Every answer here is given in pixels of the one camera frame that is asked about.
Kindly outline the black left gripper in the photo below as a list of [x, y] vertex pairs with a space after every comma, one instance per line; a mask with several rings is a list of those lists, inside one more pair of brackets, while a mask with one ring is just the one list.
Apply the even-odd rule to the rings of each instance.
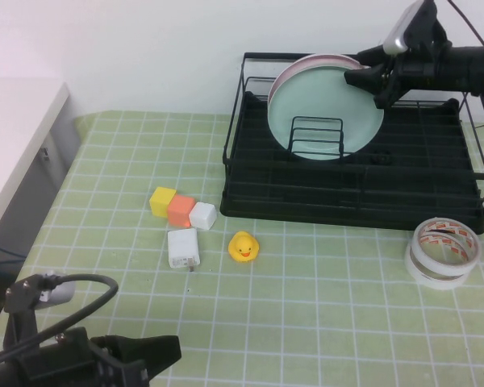
[[63, 351], [56, 386], [148, 386], [182, 357], [177, 335], [123, 338], [120, 343], [117, 335], [90, 339], [84, 328], [74, 328], [56, 341]]

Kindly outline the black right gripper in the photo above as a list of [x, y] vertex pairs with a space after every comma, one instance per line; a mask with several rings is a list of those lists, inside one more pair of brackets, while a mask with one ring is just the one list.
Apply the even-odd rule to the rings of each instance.
[[378, 45], [358, 52], [356, 60], [366, 67], [346, 70], [344, 79], [372, 94], [377, 108], [389, 108], [408, 91], [431, 83], [443, 51], [444, 43], [431, 43], [391, 56]]

